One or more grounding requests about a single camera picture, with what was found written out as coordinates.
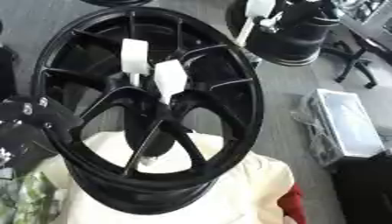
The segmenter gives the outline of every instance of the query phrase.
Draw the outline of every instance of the black rim in background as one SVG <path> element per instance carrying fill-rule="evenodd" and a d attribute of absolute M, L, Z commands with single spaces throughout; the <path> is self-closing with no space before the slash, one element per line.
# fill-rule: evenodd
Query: black rim in background
<path fill-rule="evenodd" d="M 94 4 L 103 7 L 116 7 L 116 6 L 140 6 L 150 3 L 152 0 L 81 0 L 87 4 Z"/>
<path fill-rule="evenodd" d="M 171 109 L 164 108 L 170 119 L 159 120 L 154 116 L 162 105 L 151 93 L 153 89 L 149 92 L 123 84 L 108 90 L 113 74 L 120 73 L 123 38 L 149 41 L 151 67 L 172 59 L 183 64 L 189 82 L 184 93 L 175 95 Z M 148 108 L 142 111 L 147 115 L 149 128 L 145 128 L 148 131 L 141 142 L 148 143 L 149 136 L 160 130 L 178 140 L 192 160 L 190 169 L 174 173 L 142 173 L 134 167 L 125 171 L 127 167 L 111 164 L 83 143 L 56 143 L 73 178 L 85 192 L 127 213 L 160 214 L 198 199 L 221 174 L 242 161 L 263 122 L 263 93 L 240 49 L 211 26 L 171 10 L 146 7 L 100 10 L 63 28 L 38 59 L 32 94 L 64 101 L 69 98 L 64 91 L 67 82 L 93 88 L 102 92 L 102 97 L 125 89 L 131 101 L 121 101 L 120 106 Z M 145 88 L 149 89 L 149 83 L 145 81 Z M 203 161 L 200 149 L 178 123 L 196 108 L 212 110 L 226 127 L 223 149 L 207 161 Z M 56 137 L 50 131 L 47 134 L 51 139 Z M 138 159 L 132 157 L 129 164 L 137 164 Z"/>

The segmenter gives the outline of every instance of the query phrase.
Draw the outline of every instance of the red fabric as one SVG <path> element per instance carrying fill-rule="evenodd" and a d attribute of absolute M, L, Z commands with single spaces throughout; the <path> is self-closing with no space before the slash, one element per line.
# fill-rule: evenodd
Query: red fabric
<path fill-rule="evenodd" d="M 305 210 L 302 207 L 301 198 L 301 190 L 295 184 L 289 192 L 277 201 L 277 204 L 283 209 L 284 215 L 290 216 L 298 224 L 306 224 Z"/>

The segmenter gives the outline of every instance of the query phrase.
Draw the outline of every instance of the white bracket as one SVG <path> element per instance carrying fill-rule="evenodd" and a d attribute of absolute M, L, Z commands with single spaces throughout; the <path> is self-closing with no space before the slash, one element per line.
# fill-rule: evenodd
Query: white bracket
<path fill-rule="evenodd" d="M 237 37 L 238 46 L 244 47 L 247 44 L 247 39 L 255 26 L 253 19 L 256 17 L 268 18 L 275 4 L 276 0 L 248 0 L 245 10 L 247 21 Z"/>
<path fill-rule="evenodd" d="M 122 40 L 121 67 L 129 75 L 130 83 L 140 85 L 140 74 L 149 74 L 148 64 L 149 42 L 125 38 Z"/>
<path fill-rule="evenodd" d="M 169 104 L 173 95 L 183 92 L 187 79 L 186 71 L 176 59 L 156 64 L 154 81 L 162 95 L 161 102 Z"/>

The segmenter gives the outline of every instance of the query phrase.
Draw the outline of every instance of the floor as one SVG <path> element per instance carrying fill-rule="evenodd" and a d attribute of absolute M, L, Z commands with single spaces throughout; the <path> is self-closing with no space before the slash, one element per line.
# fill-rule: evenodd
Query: floor
<path fill-rule="evenodd" d="M 224 22 L 224 10 L 229 0 L 156 0 L 152 5 L 182 11 L 199 18 L 228 35 Z M 5 30 L 0 38 L 20 53 L 17 67 L 17 83 L 20 93 L 27 94 L 35 60 L 45 43 L 64 25 L 99 7 L 78 0 L 13 0 L 0 2 L 0 18 Z M 335 36 L 341 36 L 340 29 Z M 352 71 L 347 80 L 338 84 L 333 77 L 342 69 L 342 63 L 334 57 L 321 56 L 309 66 L 284 67 L 262 63 L 257 68 L 265 93 L 266 116 L 262 132 L 253 151 L 278 158 L 290 165 L 295 178 L 304 192 L 304 207 L 308 223 L 343 224 L 333 186 L 328 174 L 308 155 L 309 140 L 303 125 L 291 117 L 291 111 L 301 96 L 315 88 L 329 88 L 357 93 L 363 101 L 374 124 L 386 130 L 392 119 L 392 68 L 374 55 L 370 67 L 376 73 L 380 85 L 367 90 L 367 81 L 359 72 Z M 114 122 L 117 118 L 106 116 L 101 123 Z"/>

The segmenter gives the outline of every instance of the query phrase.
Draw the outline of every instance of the white cloth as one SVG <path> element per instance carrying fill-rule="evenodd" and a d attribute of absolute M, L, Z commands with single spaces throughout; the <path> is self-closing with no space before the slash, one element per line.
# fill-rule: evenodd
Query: white cloth
<path fill-rule="evenodd" d="M 190 137 L 206 158 L 221 149 L 222 139 L 219 136 L 190 134 Z M 89 138 L 87 145 L 98 155 L 117 165 L 124 165 L 131 155 L 122 132 L 99 133 Z M 61 158 L 54 160 L 49 164 L 62 166 Z M 175 143 L 157 162 L 149 166 L 140 165 L 138 169 L 142 172 L 175 172 L 189 166 L 190 160 L 186 152 Z M 45 167 L 40 169 L 58 187 L 69 188 L 67 203 L 56 224 L 284 224 L 284 214 L 277 205 L 277 200 L 294 184 L 291 170 L 285 163 L 250 152 L 234 169 L 222 175 L 205 196 L 191 205 L 171 213 L 136 215 L 104 206 L 83 192 L 73 181 L 71 185 L 67 185 L 68 178 L 55 175 L 52 166 L 50 172 L 46 172 Z"/>

